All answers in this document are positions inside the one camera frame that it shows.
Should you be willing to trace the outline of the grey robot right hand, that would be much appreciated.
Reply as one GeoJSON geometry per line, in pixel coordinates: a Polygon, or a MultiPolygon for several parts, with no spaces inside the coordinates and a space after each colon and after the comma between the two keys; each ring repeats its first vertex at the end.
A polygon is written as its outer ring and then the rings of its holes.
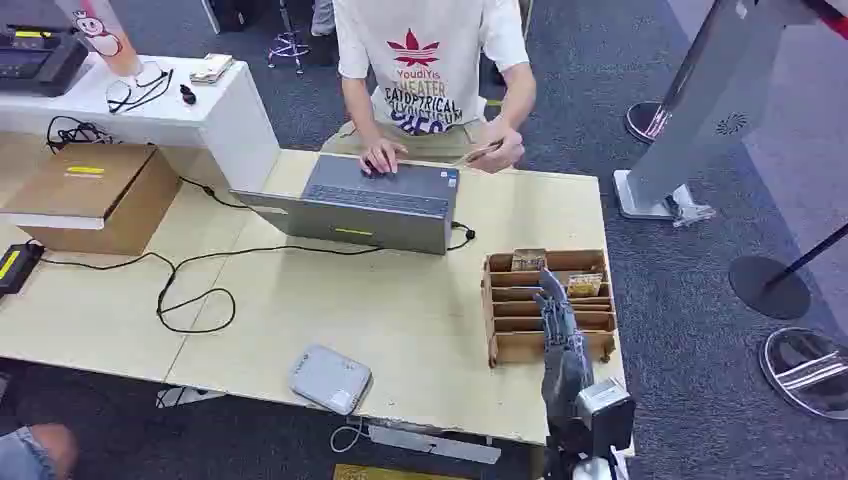
{"type": "Polygon", "coordinates": [[[544,332],[544,374],[541,394],[551,429],[578,416],[575,401],[594,383],[588,340],[578,329],[566,288],[547,268],[539,272],[542,288],[535,295],[544,332]]]}

